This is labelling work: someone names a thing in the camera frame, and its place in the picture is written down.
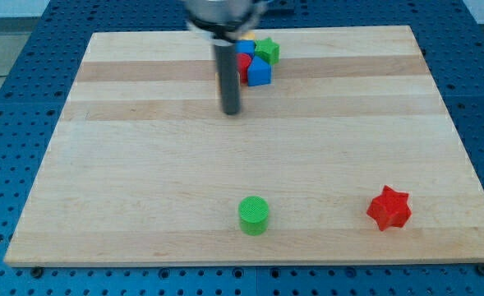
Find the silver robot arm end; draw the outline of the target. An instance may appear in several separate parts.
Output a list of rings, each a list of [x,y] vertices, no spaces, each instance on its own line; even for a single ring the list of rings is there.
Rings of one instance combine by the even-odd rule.
[[[255,29],[268,8],[264,0],[184,0],[187,27],[214,45],[234,44]]]

